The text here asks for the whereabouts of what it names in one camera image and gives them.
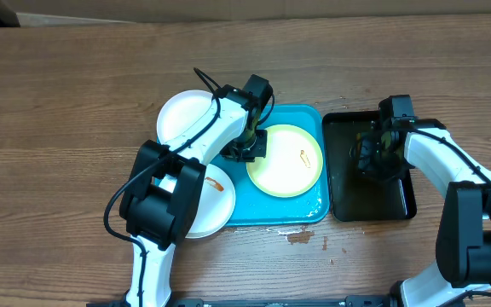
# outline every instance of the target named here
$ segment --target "blue rectangular tray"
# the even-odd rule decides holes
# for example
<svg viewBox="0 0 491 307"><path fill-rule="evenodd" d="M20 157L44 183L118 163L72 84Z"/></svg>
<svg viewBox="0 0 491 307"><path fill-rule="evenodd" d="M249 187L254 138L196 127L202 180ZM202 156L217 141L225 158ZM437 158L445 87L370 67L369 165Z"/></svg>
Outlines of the blue rectangular tray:
<svg viewBox="0 0 491 307"><path fill-rule="evenodd" d="M227 173L236 189L236 207L226 226L316 223L329 212L325 144L320 114L308 105L276 105L260 128L281 124L295 125L306 130L320 144L323 154L320 178L310 190L299 196L274 197L265 194L253 184L247 175L245 163L228 161L217 155L211 163Z"/></svg>

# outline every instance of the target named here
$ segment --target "beige wall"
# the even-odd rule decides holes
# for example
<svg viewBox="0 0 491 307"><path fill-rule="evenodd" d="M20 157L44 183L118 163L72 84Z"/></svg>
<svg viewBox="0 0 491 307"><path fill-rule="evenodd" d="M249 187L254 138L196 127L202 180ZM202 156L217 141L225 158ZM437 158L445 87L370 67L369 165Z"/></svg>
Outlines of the beige wall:
<svg viewBox="0 0 491 307"><path fill-rule="evenodd" d="M0 0L20 14L134 22L491 13L491 0Z"/></svg>

